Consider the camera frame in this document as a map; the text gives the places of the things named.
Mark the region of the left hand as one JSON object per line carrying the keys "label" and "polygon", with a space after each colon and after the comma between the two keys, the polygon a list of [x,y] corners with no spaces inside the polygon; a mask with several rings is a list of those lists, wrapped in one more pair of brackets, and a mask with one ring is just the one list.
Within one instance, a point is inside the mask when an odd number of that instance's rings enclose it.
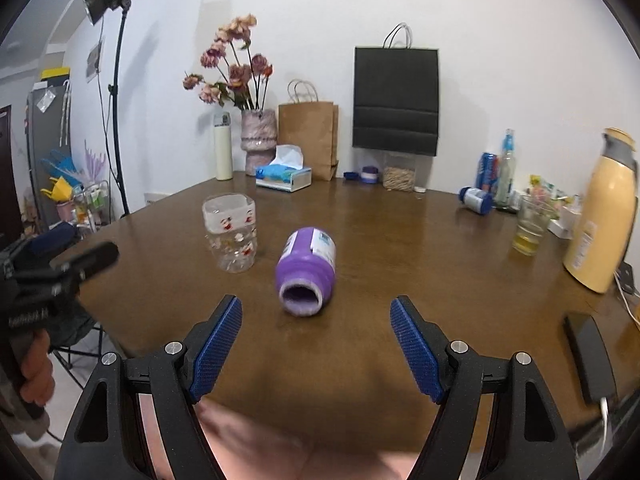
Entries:
{"label": "left hand", "polygon": [[44,408],[51,400],[55,382],[53,366],[48,357],[50,337],[45,330],[34,333],[34,339],[21,365],[25,378],[20,390],[21,398],[27,403],[35,403]]}

